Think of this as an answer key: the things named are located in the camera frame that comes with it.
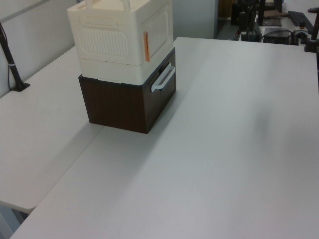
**white table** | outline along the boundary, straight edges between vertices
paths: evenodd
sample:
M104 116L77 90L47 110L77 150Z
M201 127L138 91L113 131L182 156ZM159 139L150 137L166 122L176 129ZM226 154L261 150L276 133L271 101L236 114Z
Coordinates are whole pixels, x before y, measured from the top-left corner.
M318 239L316 55L175 47L176 96L151 132L104 127L12 239Z
M0 99L0 204L30 213L102 129L89 124L75 48Z

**box handle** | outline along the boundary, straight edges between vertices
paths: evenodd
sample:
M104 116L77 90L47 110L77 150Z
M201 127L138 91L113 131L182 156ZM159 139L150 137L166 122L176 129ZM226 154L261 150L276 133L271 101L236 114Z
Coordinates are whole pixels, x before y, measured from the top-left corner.
M155 90L163 89L165 85L169 82L170 78L174 75L174 73L175 73L175 67L173 67L171 63L169 63L169 65L165 68L165 70L163 70L163 72L157 78L157 80L152 84L151 91L154 92Z
M130 0L121 0L124 5L124 11L131 11L131 4ZM93 0L85 0L86 9L92 9L93 8Z

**white carrying handle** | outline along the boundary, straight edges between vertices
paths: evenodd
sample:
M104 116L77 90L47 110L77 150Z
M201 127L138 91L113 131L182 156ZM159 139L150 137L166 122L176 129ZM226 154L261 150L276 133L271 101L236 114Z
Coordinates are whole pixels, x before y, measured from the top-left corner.
M170 78L174 75L175 73L175 67L173 67L170 63L169 65L163 70L161 75L157 78L157 80L152 84L151 91L154 92L155 90L161 90L165 87L165 85L168 83Z
M124 6L124 11L131 11L130 0L121 0ZM86 9L93 8L93 0L85 0Z

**dark brown box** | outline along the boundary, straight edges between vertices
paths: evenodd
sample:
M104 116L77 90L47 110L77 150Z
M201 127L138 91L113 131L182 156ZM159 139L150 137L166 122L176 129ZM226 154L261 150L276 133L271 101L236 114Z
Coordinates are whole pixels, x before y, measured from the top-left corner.
M89 121L95 124L148 133L176 91L176 73L161 90L152 84L171 63L175 49L141 86L117 84L79 76Z

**gray wall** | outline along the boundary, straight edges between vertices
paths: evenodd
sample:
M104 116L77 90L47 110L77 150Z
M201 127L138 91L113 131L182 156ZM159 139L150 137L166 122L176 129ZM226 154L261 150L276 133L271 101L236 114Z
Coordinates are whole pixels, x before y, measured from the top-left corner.
M76 0L49 0L2 22L22 80L74 46L66 10L75 4ZM0 97L7 92L7 61L0 49Z
M174 39L216 37L218 0L173 0Z

